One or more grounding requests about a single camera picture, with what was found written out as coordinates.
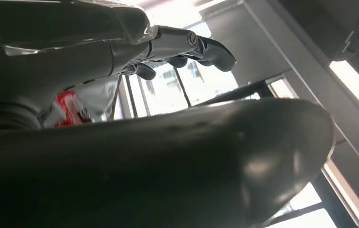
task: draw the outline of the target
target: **protective plastic film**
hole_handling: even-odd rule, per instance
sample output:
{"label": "protective plastic film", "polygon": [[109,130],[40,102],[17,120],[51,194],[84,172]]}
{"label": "protective plastic film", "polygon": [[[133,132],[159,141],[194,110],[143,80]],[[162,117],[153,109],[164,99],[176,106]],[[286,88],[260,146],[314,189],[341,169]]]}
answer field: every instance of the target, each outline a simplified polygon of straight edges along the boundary
{"label": "protective plastic film", "polygon": [[27,55],[88,42],[139,44],[157,34],[139,7],[109,0],[0,0],[0,45]]}

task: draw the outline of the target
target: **lever pivot bolt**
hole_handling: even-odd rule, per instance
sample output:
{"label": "lever pivot bolt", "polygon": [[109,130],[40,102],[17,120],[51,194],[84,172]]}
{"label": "lever pivot bolt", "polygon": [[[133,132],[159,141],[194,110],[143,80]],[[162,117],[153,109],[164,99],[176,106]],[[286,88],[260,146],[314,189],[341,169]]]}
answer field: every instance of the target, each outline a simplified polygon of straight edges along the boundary
{"label": "lever pivot bolt", "polygon": [[195,33],[191,33],[189,35],[189,44],[192,46],[192,47],[195,47],[197,46],[197,44],[199,43],[199,38],[197,37],[197,35]]}

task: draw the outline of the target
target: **wall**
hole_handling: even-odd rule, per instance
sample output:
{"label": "wall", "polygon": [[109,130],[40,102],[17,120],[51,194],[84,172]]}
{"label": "wall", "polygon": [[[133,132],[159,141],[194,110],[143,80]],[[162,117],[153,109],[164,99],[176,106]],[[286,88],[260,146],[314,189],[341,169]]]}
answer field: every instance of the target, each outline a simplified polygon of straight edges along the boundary
{"label": "wall", "polygon": [[223,10],[225,7],[216,6],[216,10],[222,10],[219,13],[210,10],[201,14],[212,37],[222,42],[236,57],[233,75],[239,86],[267,79],[290,68],[243,5]]}

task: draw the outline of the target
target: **plastic wrap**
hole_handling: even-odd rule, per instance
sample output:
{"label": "plastic wrap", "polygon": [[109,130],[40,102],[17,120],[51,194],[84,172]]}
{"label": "plastic wrap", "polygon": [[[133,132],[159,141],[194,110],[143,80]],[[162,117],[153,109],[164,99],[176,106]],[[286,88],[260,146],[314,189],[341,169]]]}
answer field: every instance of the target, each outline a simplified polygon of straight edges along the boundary
{"label": "plastic wrap", "polygon": [[119,82],[120,77],[107,77],[59,93],[40,122],[52,128],[113,119]]}
{"label": "plastic wrap", "polygon": [[74,91],[91,116],[92,122],[103,122],[113,117],[113,100],[119,77],[97,80],[91,84],[75,87]]}
{"label": "plastic wrap", "polygon": [[139,7],[109,0],[0,1],[0,45],[28,55],[110,41],[139,44],[157,35]]}

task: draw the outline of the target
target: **black metal bar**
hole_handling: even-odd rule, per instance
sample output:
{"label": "black metal bar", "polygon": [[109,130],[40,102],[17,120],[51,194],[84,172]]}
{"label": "black metal bar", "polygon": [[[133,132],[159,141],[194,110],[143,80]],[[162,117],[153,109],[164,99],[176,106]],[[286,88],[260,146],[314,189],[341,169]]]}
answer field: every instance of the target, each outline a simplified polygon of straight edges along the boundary
{"label": "black metal bar", "polygon": [[142,79],[139,76],[137,76],[137,80],[139,81],[140,92],[142,94],[144,107],[146,108],[146,114],[147,114],[147,116],[151,116],[150,108],[148,107],[148,101],[147,101],[146,93],[144,92],[143,84],[142,84],[142,81],[141,81]]}
{"label": "black metal bar", "polygon": [[308,214],[310,212],[313,212],[313,211],[316,211],[316,210],[319,210],[319,209],[322,209],[322,208],[323,208],[323,203],[320,202],[320,203],[308,206],[308,207],[300,209],[300,210],[295,210],[295,211],[292,211],[290,213],[278,216],[277,218],[273,219],[273,221],[268,226],[274,225],[274,224],[279,223],[279,222],[284,222],[284,221],[287,221],[289,219],[293,219],[293,218],[296,218],[298,216],[305,215],[305,214]]}
{"label": "black metal bar", "polygon": [[270,89],[268,88],[265,81],[259,81],[257,83],[253,83],[251,85],[245,85],[242,87],[239,87],[237,89],[234,89],[233,91],[230,91],[225,94],[221,94],[213,99],[210,99],[208,101],[199,103],[195,106],[202,106],[202,105],[211,105],[218,102],[225,102],[225,101],[232,101],[232,100],[239,100],[242,98],[245,98],[249,95],[252,95],[254,93],[258,93],[260,97],[273,97],[273,94],[271,93]]}
{"label": "black metal bar", "polygon": [[125,77],[126,77],[127,91],[129,93],[130,103],[132,105],[133,116],[134,116],[134,118],[138,118],[139,116],[137,114],[135,98],[133,97],[133,92],[132,92],[132,87],[130,85],[129,75],[125,75]]}
{"label": "black metal bar", "polygon": [[182,92],[184,93],[186,103],[188,104],[188,107],[192,107],[191,101],[189,100],[188,94],[186,93],[185,86],[182,82],[181,76],[179,75],[178,69],[176,67],[174,67],[174,71],[176,74],[176,78],[178,79],[179,85],[182,89]]}
{"label": "black metal bar", "polygon": [[357,227],[323,173],[318,175],[311,183],[322,200],[323,208],[326,209],[336,227]]}
{"label": "black metal bar", "polygon": [[111,102],[111,106],[110,106],[111,115],[107,117],[109,121],[114,120],[114,117],[115,117],[115,108],[116,108],[117,97],[119,94],[119,86],[120,86],[121,81],[122,81],[122,76],[119,75],[119,79],[117,80],[117,83],[116,83],[116,90],[114,92],[114,96],[112,97],[112,102]]}

